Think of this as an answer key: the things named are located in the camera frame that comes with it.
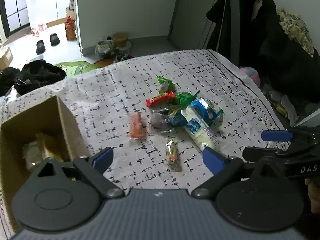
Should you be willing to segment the right hand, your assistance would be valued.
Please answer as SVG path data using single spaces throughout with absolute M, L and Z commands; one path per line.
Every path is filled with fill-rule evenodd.
M 308 187 L 308 194 L 311 203 L 311 212 L 320 213 L 320 189 L 311 179 L 306 179 L 305 184 Z

